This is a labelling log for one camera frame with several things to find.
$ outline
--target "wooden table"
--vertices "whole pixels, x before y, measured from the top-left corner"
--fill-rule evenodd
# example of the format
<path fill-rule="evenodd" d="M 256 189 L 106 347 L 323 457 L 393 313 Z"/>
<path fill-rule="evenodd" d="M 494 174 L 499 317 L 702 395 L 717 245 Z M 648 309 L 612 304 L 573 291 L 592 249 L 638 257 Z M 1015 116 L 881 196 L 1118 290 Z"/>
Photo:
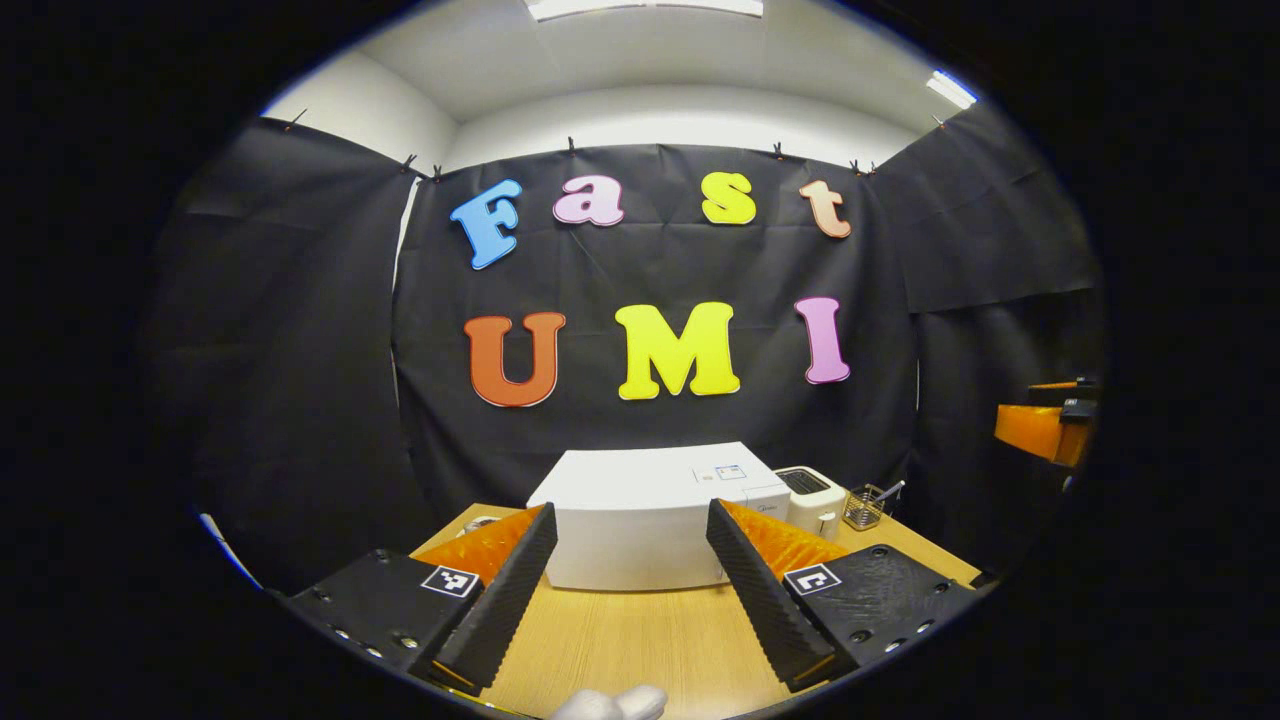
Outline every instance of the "wooden table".
<path fill-rule="evenodd" d="M 476 516 L 517 511 L 472 505 L 413 552 L 453 539 Z M 851 552 L 890 544 L 965 587 L 979 574 L 892 518 L 863 532 L 840 523 L 836 543 Z M 581 688 L 612 696 L 639 684 L 666 691 L 663 720 L 731 717 L 794 697 L 769 667 L 730 583 L 595 592 L 553 588 L 543 575 L 493 687 L 479 700 L 547 717 Z"/>

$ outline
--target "toaster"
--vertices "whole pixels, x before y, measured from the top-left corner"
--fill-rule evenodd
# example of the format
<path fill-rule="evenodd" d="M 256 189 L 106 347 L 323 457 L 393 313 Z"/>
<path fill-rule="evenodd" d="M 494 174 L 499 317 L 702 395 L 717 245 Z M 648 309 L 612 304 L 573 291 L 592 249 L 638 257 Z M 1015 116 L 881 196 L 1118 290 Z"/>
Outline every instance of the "toaster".
<path fill-rule="evenodd" d="M 836 539 L 849 491 L 803 465 L 782 468 L 773 474 L 791 488 L 787 524 L 829 541 Z"/>

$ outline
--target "metal utensil holder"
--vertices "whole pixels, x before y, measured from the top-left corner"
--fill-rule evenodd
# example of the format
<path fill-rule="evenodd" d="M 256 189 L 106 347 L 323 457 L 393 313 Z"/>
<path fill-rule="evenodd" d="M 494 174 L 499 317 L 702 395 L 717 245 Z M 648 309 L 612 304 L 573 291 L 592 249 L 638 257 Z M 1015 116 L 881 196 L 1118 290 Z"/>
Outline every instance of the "metal utensil holder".
<path fill-rule="evenodd" d="M 876 486 L 863 486 L 849 491 L 849 500 L 845 501 L 845 521 L 855 530 L 869 530 L 879 524 L 884 516 L 884 502 L 876 502 L 876 498 L 884 491 Z"/>

